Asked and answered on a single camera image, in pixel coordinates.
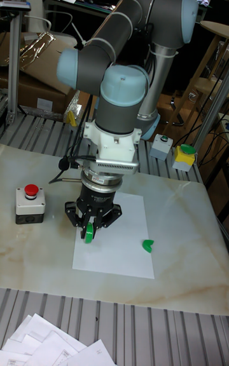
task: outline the desk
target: desk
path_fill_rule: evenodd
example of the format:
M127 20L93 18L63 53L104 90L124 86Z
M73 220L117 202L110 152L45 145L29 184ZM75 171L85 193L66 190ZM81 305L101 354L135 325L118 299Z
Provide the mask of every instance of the desk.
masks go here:
M0 155L0 287L229 315L229 256L202 184L124 176L120 191L144 197L149 238L155 240L155 280L76 271L76 231L64 203L77 198L81 185L48 185L58 172L57 157L8 146L0 146ZM67 174L80 176L75 170ZM43 224L18 226L15 189L32 181L44 187L46 218Z

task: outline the green button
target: green button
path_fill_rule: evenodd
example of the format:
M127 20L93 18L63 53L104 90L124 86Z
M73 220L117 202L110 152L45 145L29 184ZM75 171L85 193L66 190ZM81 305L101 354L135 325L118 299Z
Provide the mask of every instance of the green button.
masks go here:
M168 139L169 139L169 138L168 138L167 136L162 136L162 137L161 137L162 142L167 142L167 141L168 141Z
M190 146L189 144L181 144L181 150L185 154L195 154L196 150L194 147Z
M85 236L85 243L91 243L93 240L93 225L89 222L87 224L86 236Z

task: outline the emergency stop button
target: emergency stop button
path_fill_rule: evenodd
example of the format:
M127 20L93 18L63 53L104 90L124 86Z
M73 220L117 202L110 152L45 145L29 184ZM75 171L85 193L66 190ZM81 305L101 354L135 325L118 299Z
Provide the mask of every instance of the emergency stop button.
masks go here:
M30 198L36 198L38 191L38 186L35 186L34 184L28 184L25 187L25 196L28 196Z

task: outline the light blue joint cover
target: light blue joint cover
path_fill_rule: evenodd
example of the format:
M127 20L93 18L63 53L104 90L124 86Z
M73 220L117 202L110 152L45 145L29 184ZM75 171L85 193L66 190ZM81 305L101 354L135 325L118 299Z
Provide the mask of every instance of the light blue joint cover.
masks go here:
M196 0L182 0L181 5L181 30L184 43L190 43L191 36L198 13Z
M78 74L78 50L66 48L59 57L57 78L63 84L76 89Z
M141 139L149 140L150 137L152 136L153 132L155 131L157 125L159 124L159 121L160 121L160 114L158 113L158 116L157 116L156 120L153 122L151 128L141 137Z
M101 94L112 105L133 106L144 98L146 83L146 75L139 69L112 65L104 74Z

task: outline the green object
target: green object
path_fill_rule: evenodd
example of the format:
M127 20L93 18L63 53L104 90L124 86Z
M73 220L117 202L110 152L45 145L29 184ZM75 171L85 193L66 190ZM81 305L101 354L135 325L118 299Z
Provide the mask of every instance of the green object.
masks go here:
M161 137L161 140L162 140L162 142L167 142L168 141L168 137L167 136L162 136Z
M94 235L93 225L89 222L87 224L85 243L91 243L93 240L93 235Z
M196 150L194 147L190 146L189 144L181 144L181 150L185 154L195 154Z
M150 239L146 239L144 240L142 247L143 249L145 249L147 252L151 253L152 252L152 245L154 244L154 240L150 240Z

